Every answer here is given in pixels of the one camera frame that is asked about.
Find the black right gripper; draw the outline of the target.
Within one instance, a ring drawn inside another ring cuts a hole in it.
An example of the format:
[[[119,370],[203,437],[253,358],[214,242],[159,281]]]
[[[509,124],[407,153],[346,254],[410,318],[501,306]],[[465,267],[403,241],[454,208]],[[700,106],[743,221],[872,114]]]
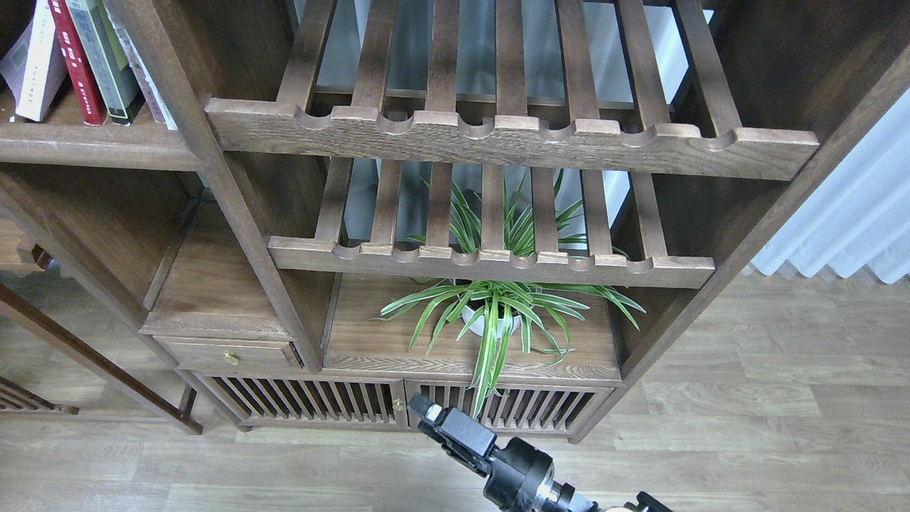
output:
[[[444,409],[416,393],[407,411],[418,428],[441,444],[449,456],[486,479],[483,495],[505,511],[555,511],[557,492],[552,457],[533,445],[511,438],[504,448],[496,434],[464,412]]]

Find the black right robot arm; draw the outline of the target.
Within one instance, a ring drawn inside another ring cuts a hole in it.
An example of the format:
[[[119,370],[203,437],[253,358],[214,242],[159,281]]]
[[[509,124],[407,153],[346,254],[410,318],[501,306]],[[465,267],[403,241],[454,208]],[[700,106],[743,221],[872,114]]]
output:
[[[503,511],[601,511],[597,502],[577,493],[568,483],[555,481],[555,463],[549,454],[520,439],[506,447],[497,435],[457,406],[447,408],[416,393],[396,410],[419,416],[418,429],[441,444],[442,450],[473,473],[486,479],[482,491]]]

